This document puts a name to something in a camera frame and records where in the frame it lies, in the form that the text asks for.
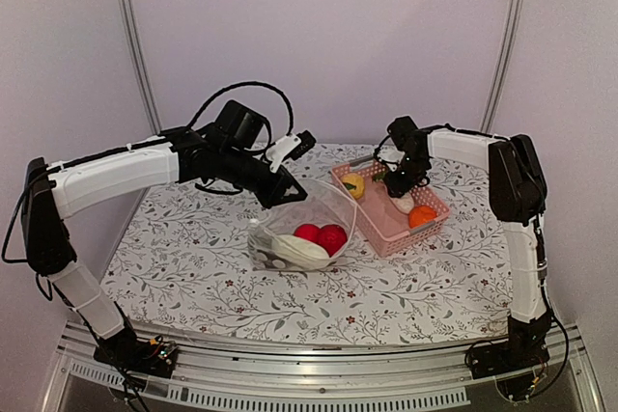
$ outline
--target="table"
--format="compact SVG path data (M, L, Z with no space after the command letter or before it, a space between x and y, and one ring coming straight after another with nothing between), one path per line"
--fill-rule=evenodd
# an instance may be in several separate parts
M373 147L318 145L299 178ZM506 333L511 302L506 239L492 215L482 170L432 160L431 186L452 209L442 232L382 260L360 232L324 271L253 270L249 193L204 194L192 182L151 188L102 280L135 320L255 340L324 344L439 343Z

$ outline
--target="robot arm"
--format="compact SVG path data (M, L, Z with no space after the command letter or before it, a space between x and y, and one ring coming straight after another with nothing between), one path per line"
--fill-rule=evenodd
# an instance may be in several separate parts
M285 136L268 150L251 151L264 124L261 115L230 100L216 121L198 131L170 129L133 146L69 163L46 165L42 158L30 162L21 213L28 264L88 323L100 346L96 359L126 371L168 377L175 363L173 346L159 350L166 355L153 356L149 342L137 340L120 308L77 262L64 219L134 190L193 179L228 181L237 191L253 192L264 207L304 200L306 192L281 161L302 156L315 139L304 132Z
M552 318L543 293L547 186L530 138L491 137L450 126L418 128L410 117L395 120L388 134L396 150L382 156L378 148L375 158L390 168L384 183L391 197L426 184L432 157L460 161L489 174L490 206L508 245L513 302L508 342L473 348L472 373L482 377L546 362L545 334Z

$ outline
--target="green vegetable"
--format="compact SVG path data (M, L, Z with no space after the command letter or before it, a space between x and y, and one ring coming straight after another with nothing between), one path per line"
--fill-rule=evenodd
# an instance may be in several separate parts
M374 174L374 176L371 179L373 182L382 182L384 180L384 176L386 176L386 171L382 173Z

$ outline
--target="red ball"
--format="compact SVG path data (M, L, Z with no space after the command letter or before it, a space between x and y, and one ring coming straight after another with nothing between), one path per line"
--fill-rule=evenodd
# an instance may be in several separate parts
M294 232L294 236L298 238L304 238L305 240L309 240L312 243L318 243L318 235L320 233L320 228L318 226L314 226L313 224L302 224L298 226Z
M318 244L322 246L329 256L337 253L348 241L348 235L343 227L335 224L324 226L318 234Z

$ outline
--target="orange ball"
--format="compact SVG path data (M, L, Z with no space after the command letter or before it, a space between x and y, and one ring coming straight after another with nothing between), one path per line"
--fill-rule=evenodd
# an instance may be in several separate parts
M414 229L415 227L422 226L437 218L437 212L435 212L429 206L417 206L409 212L407 217L409 227Z

